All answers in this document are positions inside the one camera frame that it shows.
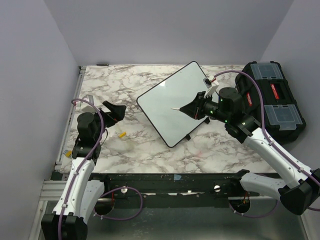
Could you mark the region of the yellow marker cap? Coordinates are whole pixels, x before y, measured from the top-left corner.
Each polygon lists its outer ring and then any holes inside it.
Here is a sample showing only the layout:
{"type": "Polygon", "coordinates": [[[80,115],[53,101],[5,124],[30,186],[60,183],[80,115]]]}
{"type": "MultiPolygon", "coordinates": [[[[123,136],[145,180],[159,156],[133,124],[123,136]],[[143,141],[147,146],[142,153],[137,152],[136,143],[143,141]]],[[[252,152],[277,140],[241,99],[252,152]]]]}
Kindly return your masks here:
{"type": "Polygon", "coordinates": [[[127,134],[126,132],[123,132],[123,133],[121,133],[121,134],[119,135],[119,137],[120,137],[120,138],[123,138],[124,136],[126,136],[126,134],[127,134]]]}

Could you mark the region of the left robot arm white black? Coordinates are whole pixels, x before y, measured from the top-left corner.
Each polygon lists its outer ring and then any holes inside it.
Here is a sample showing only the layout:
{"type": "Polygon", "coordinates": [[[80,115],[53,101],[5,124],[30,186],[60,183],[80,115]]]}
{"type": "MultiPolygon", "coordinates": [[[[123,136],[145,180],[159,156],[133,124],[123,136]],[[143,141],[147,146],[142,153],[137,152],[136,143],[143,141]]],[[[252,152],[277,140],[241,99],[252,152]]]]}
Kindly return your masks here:
{"type": "Polygon", "coordinates": [[[91,174],[100,156],[105,130],[124,119],[126,106],[104,101],[102,104],[108,109],[104,112],[85,99],[82,102],[88,104],[91,111],[77,117],[78,136],[71,152],[68,179],[52,213],[45,214],[41,220],[46,240],[85,240],[98,198],[107,197],[111,191],[108,182],[93,179],[91,174]]]}

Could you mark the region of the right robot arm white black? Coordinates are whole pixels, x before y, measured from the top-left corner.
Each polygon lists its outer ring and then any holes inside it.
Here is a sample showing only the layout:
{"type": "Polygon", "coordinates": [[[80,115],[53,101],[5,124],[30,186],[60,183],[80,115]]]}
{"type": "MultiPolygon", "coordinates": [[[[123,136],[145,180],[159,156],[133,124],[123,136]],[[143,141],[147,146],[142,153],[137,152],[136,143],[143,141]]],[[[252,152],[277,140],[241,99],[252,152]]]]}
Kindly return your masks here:
{"type": "Polygon", "coordinates": [[[209,117],[224,123],[230,136],[255,151],[280,176],[272,178],[241,170],[230,183],[234,195],[262,194],[280,201],[291,213],[302,215],[320,196],[320,170],[312,170],[289,154],[258,120],[243,112],[242,101],[235,88],[224,87],[217,102],[202,91],[178,110],[194,120],[209,117]]]}

